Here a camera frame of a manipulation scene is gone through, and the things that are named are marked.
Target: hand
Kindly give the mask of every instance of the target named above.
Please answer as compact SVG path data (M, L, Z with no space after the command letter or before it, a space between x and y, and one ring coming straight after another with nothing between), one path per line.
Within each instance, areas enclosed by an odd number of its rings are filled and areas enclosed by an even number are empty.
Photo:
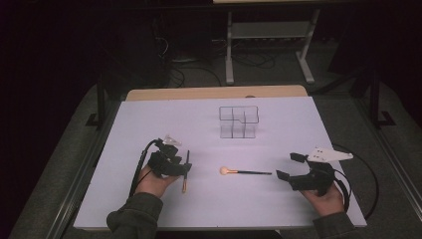
M168 177L157 177L152 171L149 165L145 166L139 174L140 180L144 175L146 175L137 185L134 193L138 192L148 192L160 198L168 185L179 178L178 176L168 176Z
M318 197L316 191L301 191L319 216L327 216L344 211L343 197L333 183L324 196Z

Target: gray sleeve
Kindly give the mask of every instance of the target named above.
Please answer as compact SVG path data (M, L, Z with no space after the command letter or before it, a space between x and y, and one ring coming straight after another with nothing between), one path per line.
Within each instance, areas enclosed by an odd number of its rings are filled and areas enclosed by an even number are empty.
M121 209L106 219L112 238L154 238L162 205L158 197L145 192L129 197Z
M319 238L362 238L345 212L316 219L314 226Z

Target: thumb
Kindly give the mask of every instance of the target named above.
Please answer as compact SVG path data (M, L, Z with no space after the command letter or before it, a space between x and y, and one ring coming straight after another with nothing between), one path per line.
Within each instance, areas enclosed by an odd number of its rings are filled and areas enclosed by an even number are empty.
M317 191L315 190L304 190L304 191L301 191L301 194L308 200L311 200L317 197Z
M164 181L166 182L167 186L179 179L180 176L168 176L164 178Z

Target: black equipment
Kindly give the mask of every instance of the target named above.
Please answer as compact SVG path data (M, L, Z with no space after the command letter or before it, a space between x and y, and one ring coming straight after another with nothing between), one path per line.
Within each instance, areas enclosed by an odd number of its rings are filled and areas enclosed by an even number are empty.
M136 186L142 179L139 179L140 171L142 170L143 162L145 161L148 149L155 144L158 147L158 151L151 154L151 158L148 161L148 165L151 171L158 177L162 175L167 176L180 176L185 175L192 167L192 163L185 162L180 164L182 158L176 156L178 151L177 147L172 144L166 144L161 138L151 141L140 155L139 163L137 164L136 172L133 176L132 185L130 188L129 197L133 195Z
M308 161L307 155L291 153L291 160L304 163L310 167L306 175L290 176L288 173L276 170L279 179L288 182L292 190L317 190L317 196L324 196L334 181L337 182L344 197L344 211L349 206L350 195L341 180L335 177L335 169L327 162Z

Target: white table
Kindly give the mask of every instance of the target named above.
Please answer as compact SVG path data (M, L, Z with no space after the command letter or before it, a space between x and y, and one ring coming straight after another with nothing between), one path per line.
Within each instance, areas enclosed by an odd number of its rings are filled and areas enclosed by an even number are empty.
M223 88L220 92L222 96L225 91L244 92L246 96L255 93L256 97L282 88ZM170 99L183 97L183 90L145 91L155 96L152 99L163 96L163 92ZM136 97L129 94L128 99ZM231 106L259 108L256 138L220 138L219 108ZM275 173L278 169L291 175L306 174L308 166L290 160L290 153L308 154L316 146L332 148L312 98L161 99L121 104L75 227L107 229L107 215L127 199L142 150L151 140L166 134L182 141L178 155L183 160L190 150L193 166L187 192L182 193L183 180L179 179L162 197L160 230L280 229L311 226L317 217L302 195ZM223 176L219 173L223 165L272 171L273 175ZM342 171L338 162L332 166ZM354 196L348 215L354 225L366 225Z

